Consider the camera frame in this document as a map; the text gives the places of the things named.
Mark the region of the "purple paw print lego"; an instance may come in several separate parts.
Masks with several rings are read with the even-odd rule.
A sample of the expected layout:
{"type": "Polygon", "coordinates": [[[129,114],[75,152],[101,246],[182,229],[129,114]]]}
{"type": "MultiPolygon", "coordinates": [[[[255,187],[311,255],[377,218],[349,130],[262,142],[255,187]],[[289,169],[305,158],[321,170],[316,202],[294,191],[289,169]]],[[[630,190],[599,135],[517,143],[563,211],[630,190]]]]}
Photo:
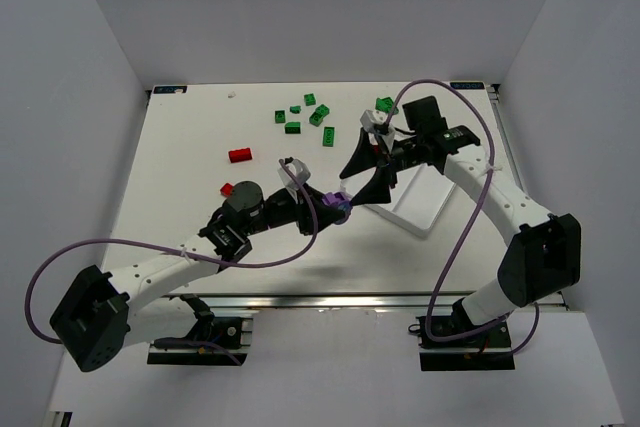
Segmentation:
{"type": "Polygon", "coordinates": [[[328,192],[323,195],[322,202],[327,207],[340,210],[343,213],[342,218],[334,222],[335,225],[344,224],[348,220],[352,211],[352,205],[349,197],[343,192],[328,192]]]}

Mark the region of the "green long lego brick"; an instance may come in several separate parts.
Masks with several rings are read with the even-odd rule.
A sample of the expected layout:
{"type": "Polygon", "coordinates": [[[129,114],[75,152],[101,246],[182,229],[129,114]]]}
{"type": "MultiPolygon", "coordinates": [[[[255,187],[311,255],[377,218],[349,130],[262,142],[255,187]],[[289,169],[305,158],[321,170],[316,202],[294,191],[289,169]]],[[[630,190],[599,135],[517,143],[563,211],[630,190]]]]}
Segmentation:
{"type": "Polygon", "coordinates": [[[335,142],[335,128],[331,126],[326,126],[323,129],[322,146],[333,147],[334,142],[335,142]]]}

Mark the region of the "red long lego brick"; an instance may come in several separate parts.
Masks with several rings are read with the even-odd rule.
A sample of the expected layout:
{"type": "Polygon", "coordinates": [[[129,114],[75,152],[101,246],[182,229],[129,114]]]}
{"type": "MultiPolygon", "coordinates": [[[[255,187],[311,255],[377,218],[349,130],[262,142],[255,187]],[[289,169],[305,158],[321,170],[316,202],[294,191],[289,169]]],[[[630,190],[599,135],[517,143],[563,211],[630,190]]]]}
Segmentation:
{"type": "Polygon", "coordinates": [[[228,152],[228,158],[233,164],[247,162],[253,159],[253,153],[250,148],[234,149],[228,152]]]}

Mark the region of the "green long lego plate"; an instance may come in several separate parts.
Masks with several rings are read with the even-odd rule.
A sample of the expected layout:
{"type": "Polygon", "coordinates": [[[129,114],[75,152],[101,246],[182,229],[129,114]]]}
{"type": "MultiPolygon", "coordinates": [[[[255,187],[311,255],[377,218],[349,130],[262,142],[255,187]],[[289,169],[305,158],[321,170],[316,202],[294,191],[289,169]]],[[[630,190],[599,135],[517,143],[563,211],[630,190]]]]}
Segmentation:
{"type": "Polygon", "coordinates": [[[394,100],[391,97],[385,97],[382,99],[383,104],[385,106],[385,111],[387,113],[393,111],[394,113],[398,112],[398,109],[394,106],[394,100]]]}

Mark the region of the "small red lego brick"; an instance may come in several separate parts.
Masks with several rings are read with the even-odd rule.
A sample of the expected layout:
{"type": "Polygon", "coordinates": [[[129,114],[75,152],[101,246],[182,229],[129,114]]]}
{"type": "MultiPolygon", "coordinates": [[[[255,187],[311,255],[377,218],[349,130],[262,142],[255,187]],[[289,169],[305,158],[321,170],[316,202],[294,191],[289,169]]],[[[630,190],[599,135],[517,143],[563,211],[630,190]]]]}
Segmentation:
{"type": "Polygon", "coordinates": [[[232,194],[234,186],[230,183],[225,183],[221,188],[220,188],[220,193],[225,196],[225,197],[229,197],[232,194]]]}

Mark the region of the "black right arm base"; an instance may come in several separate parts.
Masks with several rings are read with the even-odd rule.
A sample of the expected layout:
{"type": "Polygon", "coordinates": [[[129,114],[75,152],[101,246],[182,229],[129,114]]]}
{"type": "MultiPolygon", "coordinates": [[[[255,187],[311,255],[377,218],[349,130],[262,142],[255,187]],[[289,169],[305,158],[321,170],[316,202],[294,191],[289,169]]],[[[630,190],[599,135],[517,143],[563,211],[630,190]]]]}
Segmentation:
{"type": "Polygon", "coordinates": [[[423,372],[481,372],[515,369],[512,340],[506,319],[482,333],[464,339],[436,342],[427,336],[425,316],[407,328],[417,338],[423,372]]]}

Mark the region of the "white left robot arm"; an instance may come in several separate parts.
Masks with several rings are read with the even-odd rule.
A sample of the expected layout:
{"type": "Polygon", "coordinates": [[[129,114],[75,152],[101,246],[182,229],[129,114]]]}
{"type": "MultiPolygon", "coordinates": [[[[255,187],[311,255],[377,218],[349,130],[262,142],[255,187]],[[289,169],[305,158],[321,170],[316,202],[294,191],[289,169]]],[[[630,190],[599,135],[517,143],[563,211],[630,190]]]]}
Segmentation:
{"type": "Polygon", "coordinates": [[[172,291],[218,274],[252,249],[251,236],[294,224],[303,235],[345,222],[351,205],[340,193],[282,188],[269,197],[252,181],[237,183],[209,222],[176,254],[103,272],[81,270],[54,310],[50,325],[83,372],[95,371],[138,343],[211,346],[222,328],[208,305],[172,291]]]}

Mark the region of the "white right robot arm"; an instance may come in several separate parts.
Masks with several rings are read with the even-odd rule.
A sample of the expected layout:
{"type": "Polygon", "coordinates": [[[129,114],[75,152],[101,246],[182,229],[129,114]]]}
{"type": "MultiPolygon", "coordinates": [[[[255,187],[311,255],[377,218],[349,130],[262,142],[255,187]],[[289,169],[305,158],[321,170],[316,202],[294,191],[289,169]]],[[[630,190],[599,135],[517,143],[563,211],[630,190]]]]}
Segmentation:
{"type": "Polygon", "coordinates": [[[494,280],[456,301],[444,333],[425,320],[426,337],[436,343],[474,338],[514,310],[572,286],[580,278],[581,226],[571,214],[555,215],[531,199],[494,164],[494,148],[483,147],[468,127],[451,127],[433,96],[404,104],[410,135],[398,140],[388,115],[365,111],[357,146],[339,177],[372,171],[351,198],[354,206],[392,201],[399,172],[420,165],[435,168],[473,200],[507,250],[494,280]]]}

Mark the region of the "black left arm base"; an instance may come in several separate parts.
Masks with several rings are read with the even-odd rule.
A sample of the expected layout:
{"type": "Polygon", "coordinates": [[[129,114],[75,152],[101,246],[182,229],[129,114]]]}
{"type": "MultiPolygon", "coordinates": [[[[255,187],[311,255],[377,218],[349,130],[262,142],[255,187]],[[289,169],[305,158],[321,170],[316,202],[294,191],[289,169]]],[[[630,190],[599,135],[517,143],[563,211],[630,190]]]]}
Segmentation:
{"type": "Polygon", "coordinates": [[[195,294],[167,298],[171,328],[150,343],[148,365],[240,367],[252,342],[253,319],[215,312],[195,294]]]}

